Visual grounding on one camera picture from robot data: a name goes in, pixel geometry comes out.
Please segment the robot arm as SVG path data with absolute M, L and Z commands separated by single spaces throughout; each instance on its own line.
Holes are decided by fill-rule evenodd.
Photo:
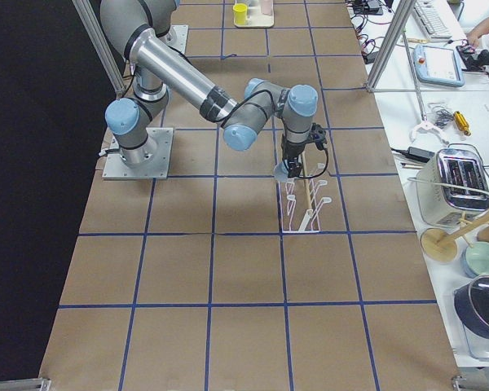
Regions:
M 309 85 L 288 88 L 253 78 L 243 101 L 236 102 L 165 43 L 171 16 L 178 7 L 177 1 L 103 1 L 100 20 L 107 39 L 124 59 L 178 92 L 204 119 L 220 124 L 230 148 L 247 150 L 270 118 L 279 118 L 284 132 L 275 177 L 280 182 L 303 178 L 301 154 L 306 145 L 327 150 L 325 132 L 313 121 L 318 106 L 316 90 Z

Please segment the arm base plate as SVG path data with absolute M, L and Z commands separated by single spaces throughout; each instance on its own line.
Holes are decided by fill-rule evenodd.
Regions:
M 170 167 L 174 128 L 147 127 L 148 139 L 137 149 L 128 150 L 119 146 L 112 137 L 106 155 L 103 178 L 106 180 L 166 180 Z
M 189 26 L 186 24 L 172 24 L 169 32 L 161 38 L 167 45 L 185 54 L 187 47 Z

